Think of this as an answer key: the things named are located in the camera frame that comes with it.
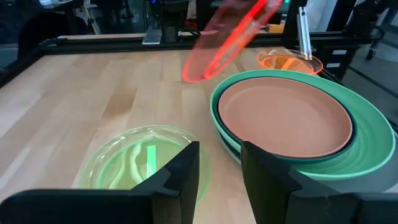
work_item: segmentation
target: bowl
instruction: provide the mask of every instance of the bowl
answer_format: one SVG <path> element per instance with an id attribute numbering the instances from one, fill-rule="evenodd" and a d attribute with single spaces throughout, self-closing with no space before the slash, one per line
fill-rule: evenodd
<path id="1" fill-rule="evenodd" d="M 170 126 L 128 130 L 105 143 L 80 176 L 79 188 L 129 190 L 146 180 L 196 139 Z M 200 148 L 197 201 L 206 194 L 211 175 L 208 152 Z"/>
<path id="2" fill-rule="evenodd" d="M 233 75 L 222 81 L 210 99 L 210 110 L 217 130 L 240 152 L 240 144 L 225 131 L 216 117 L 217 102 L 229 86 L 248 78 L 289 78 L 315 86 L 338 100 L 356 122 L 357 135 L 345 153 L 314 164 L 294 164 L 295 169 L 316 180 L 343 180 L 368 174 L 382 167 L 393 155 L 396 145 L 393 130 L 382 113 L 357 93 L 323 78 L 288 70 L 254 70 Z"/>
<path id="3" fill-rule="evenodd" d="M 346 148 L 353 133 L 338 101 L 287 78 L 250 78 L 231 85 L 220 97 L 218 115 L 238 142 L 251 141 L 292 162 L 327 160 Z"/>
<path id="4" fill-rule="evenodd" d="M 217 136 L 226 151 L 240 164 L 240 153 L 229 145 L 219 132 L 217 132 Z M 398 182 L 398 162 L 396 161 L 398 161 L 398 152 L 395 149 L 394 155 L 387 164 L 372 173 L 352 179 L 321 181 L 320 183 L 340 193 L 392 192 Z"/>
<path id="5" fill-rule="evenodd" d="M 317 75 L 322 71 L 322 62 L 312 55 L 307 55 L 298 50 L 267 49 L 257 55 L 257 61 L 264 68 L 291 70 Z"/>

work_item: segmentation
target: orange bowl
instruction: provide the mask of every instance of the orange bowl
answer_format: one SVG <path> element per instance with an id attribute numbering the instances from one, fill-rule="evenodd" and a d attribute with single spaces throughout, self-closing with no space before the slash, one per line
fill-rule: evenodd
<path id="1" fill-rule="evenodd" d="M 322 62 L 298 50 L 270 49 L 260 52 L 257 60 L 264 68 L 290 70 L 317 75 L 323 69 Z"/>

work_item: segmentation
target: transparent green bowl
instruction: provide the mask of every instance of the transparent green bowl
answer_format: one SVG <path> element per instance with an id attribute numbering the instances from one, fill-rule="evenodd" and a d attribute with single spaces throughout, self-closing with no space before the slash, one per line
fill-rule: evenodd
<path id="1" fill-rule="evenodd" d="M 254 70 L 233 75 L 222 81 L 210 99 L 210 110 L 217 130 L 235 150 L 241 146 L 228 133 L 217 113 L 217 102 L 229 86 L 256 77 L 289 78 L 315 86 L 337 99 L 351 113 L 357 125 L 357 136 L 348 149 L 327 161 L 294 164 L 295 169 L 315 180 L 344 180 L 368 174 L 382 167 L 392 157 L 396 139 L 383 114 L 357 93 L 324 78 L 287 70 Z"/>
<path id="2" fill-rule="evenodd" d="M 144 126 L 112 138 L 91 157 L 79 188 L 129 190 L 150 177 L 196 139 L 170 126 Z M 197 201 L 206 194 L 211 176 L 208 152 L 200 148 Z"/>

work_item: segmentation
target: wooden tabletop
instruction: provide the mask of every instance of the wooden tabletop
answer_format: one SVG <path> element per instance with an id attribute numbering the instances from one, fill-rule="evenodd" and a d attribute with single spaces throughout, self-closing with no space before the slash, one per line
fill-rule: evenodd
<path id="1" fill-rule="evenodd" d="M 181 80 L 189 51 L 44 56 L 0 89 L 0 201 L 25 189 L 77 187 L 93 153 L 117 134 L 166 124 L 210 154 L 195 223 L 254 223 L 241 168 L 220 144 L 209 99 L 226 77 L 259 68 L 245 49 L 216 78 Z"/>

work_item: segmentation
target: red plate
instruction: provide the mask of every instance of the red plate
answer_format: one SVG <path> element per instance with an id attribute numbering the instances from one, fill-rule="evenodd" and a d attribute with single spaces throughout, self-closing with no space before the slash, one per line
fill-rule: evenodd
<path id="1" fill-rule="evenodd" d="M 278 10 L 282 0 L 225 0 L 185 63 L 186 82 L 209 80 L 227 67 Z"/>

